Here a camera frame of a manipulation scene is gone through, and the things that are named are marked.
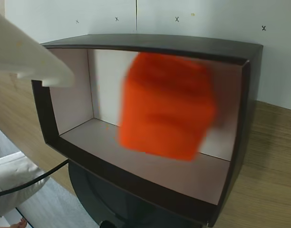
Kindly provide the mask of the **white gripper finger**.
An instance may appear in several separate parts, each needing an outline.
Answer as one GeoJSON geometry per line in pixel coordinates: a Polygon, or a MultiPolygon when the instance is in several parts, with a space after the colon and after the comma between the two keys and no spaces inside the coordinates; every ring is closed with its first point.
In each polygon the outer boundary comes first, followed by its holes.
{"type": "Polygon", "coordinates": [[[0,72],[43,86],[70,87],[74,73],[60,59],[0,14],[0,72]]]}

